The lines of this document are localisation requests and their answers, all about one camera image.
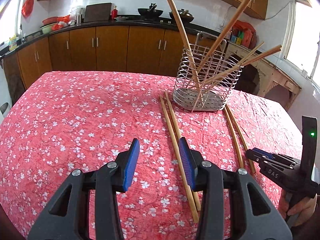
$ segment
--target pink floral tablecloth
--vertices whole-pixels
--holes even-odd
[[[70,171],[96,170],[138,138],[132,186],[117,195],[124,237],[193,239],[197,224],[159,104],[164,91],[171,96],[173,84],[174,78],[116,72],[51,72],[36,81],[0,126],[0,202],[16,228],[28,235]],[[278,103],[234,90],[228,104],[249,147],[301,157],[301,133]],[[192,114],[173,107],[189,146],[220,168],[236,171],[223,111]],[[280,188],[259,173],[255,178],[277,205]],[[227,206],[225,217],[228,235]]]

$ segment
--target perforated metal base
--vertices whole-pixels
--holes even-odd
[[[181,88],[173,91],[173,100],[181,107],[187,110],[192,110],[196,101],[198,92],[190,89]],[[203,102],[198,100],[194,111],[218,111],[224,108],[224,100],[220,95],[209,92],[203,94]]]

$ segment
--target metal screw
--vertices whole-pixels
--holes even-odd
[[[240,168],[238,169],[238,173],[241,175],[246,175],[248,172],[246,171],[246,169]]]
[[[81,170],[74,170],[72,172],[72,176],[79,176],[81,174]]]
[[[115,168],[117,166],[117,163],[115,163],[115,162],[109,162],[108,164],[107,164],[107,167],[108,168]]]
[[[206,168],[209,168],[209,167],[211,167],[211,162],[209,162],[209,161],[203,161],[203,162],[201,162],[201,165],[204,166],[204,167],[206,167]]]

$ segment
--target window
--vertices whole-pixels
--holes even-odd
[[[292,0],[285,34],[282,57],[287,63],[320,85],[318,66],[318,43],[320,34],[320,10],[311,6],[308,0]]]
[[[0,44],[20,34],[22,0],[11,0],[0,19]]]

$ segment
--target black countertop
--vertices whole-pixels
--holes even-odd
[[[5,48],[0,51],[0,60],[4,58],[5,56],[8,56],[12,53],[15,53],[19,51],[20,49],[23,49],[24,47],[34,43],[35,41],[38,41],[44,37],[48,37],[50,35],[54,35],[57,33],[65,32],[65,31],[71,31],[71,30],[76,30],[76,29],[81,29],[81,28],[90,28],[90,27],[97,27],[97,26],[110,26],[110,25],[129,25],[129,26],[145,26],[145,27],[155,27],[155,28],[162,28],[166,30],[174,30],[178,31],[178,27],[175,24],[174,20],[168,19],[168,18],[159,18],[157,21],[150,21],[150,20],[142,20],[140,17],[139,19],[128,19],[128,20],[123,20],[123,21],[113,21],[113,20],[108,20],[108,21],[99,21],[99,22],[88,22],[88,23],[81,23],[81,24],[76,24],[76,25],[71,25],[65,28],[62,28],[58,31],[54,31],[48,34],[42,34],[31,41],[27,41],[21,45],[19,45],[17,48],[13,49],[12,51],[9,51],[9,48]],[[188,23],[184,24],[186,33],[188,34],[193,34],[196,35],[198,32],[206,32],[210,33],[216,36],[219,36],[219,32],[214,31],[209,28],[205,28],[196,24]]]

